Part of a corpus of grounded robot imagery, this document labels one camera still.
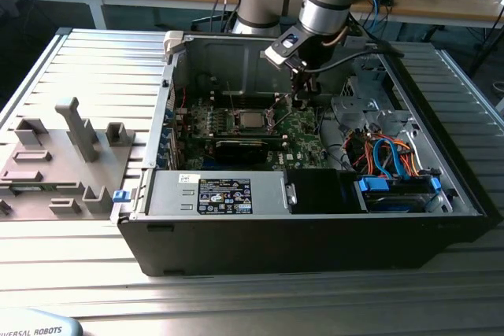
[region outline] table leg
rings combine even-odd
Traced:
[[[89,6],[89,10],[93,16],[94,28],[107,29],[105,17],[103,16],[102,0],[88,0],[87,5]]]

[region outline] blue drive bracket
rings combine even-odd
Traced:
[[[365,176],[358,181],[361,192],[375,192],[390,190],[387,180],[383,177]]]
[[[435,192],[438,193],[441,190],[441,182],[437,177],[433,177],[431,179],[432,188],[434,188]]]

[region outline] electrical cable bundle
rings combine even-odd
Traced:
[[[342,150],[354,158],[352,167],[363,175],[378,175],[393,179],[389,165],[394,173],[404,179],[419,176],[415,164],[414,150],[400,139],[383,134],[366,135],[364,132],[352,131],[343,143]]]

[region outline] electronic components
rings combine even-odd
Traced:
[[[407,181],[365,176],[358,183],[368,212],[429,212],[440,191],[439,180],[430,175]]]
[[[327,166],[324,147],[314,132],[313,107],[293,109],[285,94],[276,94],[274,99],[229,98],[212,92],[209,98],[188,96],[190,132],[181,133],[186,169],[270,171]],[[269,108],[251,108],[268,103],[272,104]],[[230,104],[248,106],[241,109]]]
[[[265,119],[261,112],[241,111],[239,113],[240,129],[257,129],[265,126]]]

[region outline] sticker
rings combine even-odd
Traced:
[[[250,179],[200,179],[198,212],[204,215],[252,214]]]
[[[182,184],[197,184],[201,175],[195,173],[181,173],[179,175],[179,183]]]

